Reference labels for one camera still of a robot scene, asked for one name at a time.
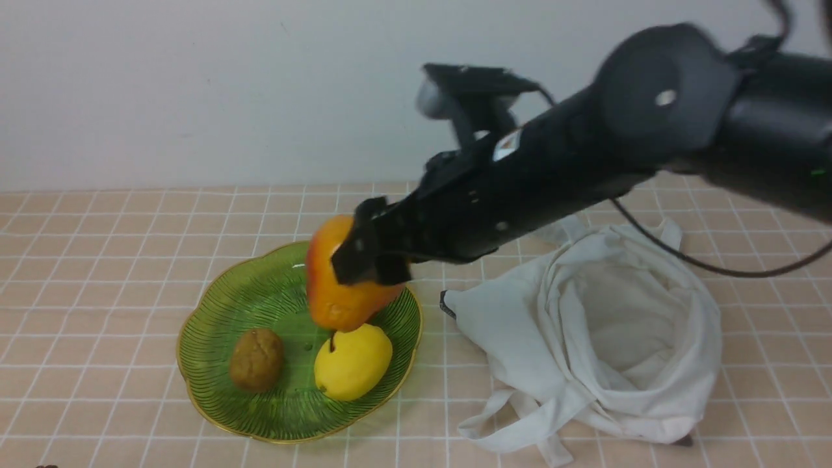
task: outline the robotic arm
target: robotic arm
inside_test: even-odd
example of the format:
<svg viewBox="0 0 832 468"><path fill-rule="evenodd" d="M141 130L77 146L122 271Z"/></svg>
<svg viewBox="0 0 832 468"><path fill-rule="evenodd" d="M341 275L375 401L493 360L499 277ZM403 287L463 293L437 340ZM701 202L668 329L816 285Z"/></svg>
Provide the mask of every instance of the robotic arm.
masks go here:
<svg viewBox="0 0 832 468"><path fill-rule="evenodd" d="M616 199L659 171L832 224L832 61L780 52L779 12L780 36L729 53L689 23L640 31L559 103L501 68L425 65L418 108L449 120L459 149L431 158L401 202L358 206L338 280L392 285L410 263L476 261L607 199L641 228ZM510 107L528 92L552 106L518 127Z"/></svg>

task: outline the green plate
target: green plate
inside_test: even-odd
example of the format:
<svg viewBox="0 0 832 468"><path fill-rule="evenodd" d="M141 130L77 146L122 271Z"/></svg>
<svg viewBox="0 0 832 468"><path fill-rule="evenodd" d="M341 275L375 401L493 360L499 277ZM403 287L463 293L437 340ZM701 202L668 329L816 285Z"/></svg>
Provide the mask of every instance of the green plate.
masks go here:
<svg viewBox="0 0 832 468"><path fill-rule="evenodd" d="M314 385L313 364L328 333L306 303L307 241L244 261L220 275L185 321L177 361L196 409L226 431L273 443L313 441L340 431L387 402L401 388L422 336L422 310L405 289L371 321L393 342L381 382L357 401L339 402ZM231 382L228 364L237 340L270 328L284 342L285 364L271 391L251 394Z"/></svg>

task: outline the yellow lemon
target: yellow lemon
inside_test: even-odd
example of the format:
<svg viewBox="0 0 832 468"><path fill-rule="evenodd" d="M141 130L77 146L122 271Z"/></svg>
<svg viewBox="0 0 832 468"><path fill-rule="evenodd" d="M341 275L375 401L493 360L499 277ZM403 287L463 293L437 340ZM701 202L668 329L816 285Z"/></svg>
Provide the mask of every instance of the yellow lemon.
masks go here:
<svg viewBox="0 0 832 468"><path fill-rule="evenodd" d="M377 326L337 331L315 357L314 383L333 400L357 400L379 384L392 358L393 343Z"/></svg>

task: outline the tiled countertop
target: tiled countertop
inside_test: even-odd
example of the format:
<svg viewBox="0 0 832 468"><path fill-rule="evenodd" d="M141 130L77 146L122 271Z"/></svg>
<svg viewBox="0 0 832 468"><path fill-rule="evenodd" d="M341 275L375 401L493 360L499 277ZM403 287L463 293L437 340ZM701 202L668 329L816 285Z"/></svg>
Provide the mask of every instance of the tiled countertop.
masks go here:
<svg viewBox="0 0 832 468"><path fill-rule="evenodd" d="M469 266L418 266L418 364L398 396L326 440L271 446L215 429L188 401L174 347L227 267L308 238L334 212L406 183L0 194L0 466L544 467L536 449L496 456L456 432L492 380L483 354L436 307L552 246L522 239ZM829 231L696 179L660 177L625 199L683 250L741 269L782 265ZM620 223L612 206L583 214ZM723 372L693 448L561 435L582 467L828 466L832 460L832 257L787 277L701 273L721 304ZM495 424L511 420L503 412Z"/></svg>

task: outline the tote bag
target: tote bag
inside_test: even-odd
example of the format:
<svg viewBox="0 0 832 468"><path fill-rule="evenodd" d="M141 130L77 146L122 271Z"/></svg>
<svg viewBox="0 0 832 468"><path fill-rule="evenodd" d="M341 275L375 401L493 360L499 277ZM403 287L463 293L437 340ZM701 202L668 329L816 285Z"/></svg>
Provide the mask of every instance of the tote bag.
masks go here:
<svg viewBox="0 0 832 468"><path fill-rule="evenodd" d="M679 248L670 219L651 229ZM548 466L572 461L557 432L576 420L610 436L671 444L701 421L720 369L720 311L681 261L630 226L570 216L538 233L556 251L442 308L482 348L495 391L459 434L498 453L536 445ZM506 404L519 420L483 436Z"/></svg>

